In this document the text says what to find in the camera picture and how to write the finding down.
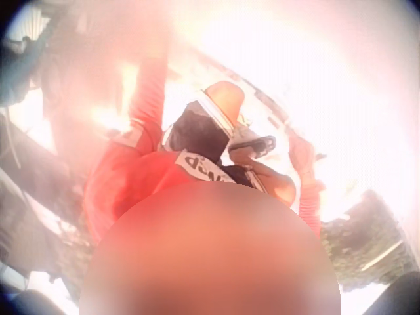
person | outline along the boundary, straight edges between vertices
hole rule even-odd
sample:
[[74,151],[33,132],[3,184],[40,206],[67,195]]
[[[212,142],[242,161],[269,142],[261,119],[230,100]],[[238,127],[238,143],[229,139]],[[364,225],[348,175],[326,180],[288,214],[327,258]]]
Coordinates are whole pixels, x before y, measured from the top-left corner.
[[[236,166],[220,164],[245,97],[231,82],[217,82],[198,92],[173,125],[168,146],[162,147],[171,30],[165,19],[155,20],[150,19],[151,31],[142,38],[140,71],[129,108],[130,129],[110,141],[85,186],[83,206],[94,239],[100,241],[116,220],[148,196],[197,180],[245,184],[290,206],[295,199],[293,181],[253,160],[253,154],[244,155],[247,150],[230,153]],[[301,178],[299,215],[319,235],[320,185],[313,173],[314,150],[296,135],[289,140],[291,162]]]

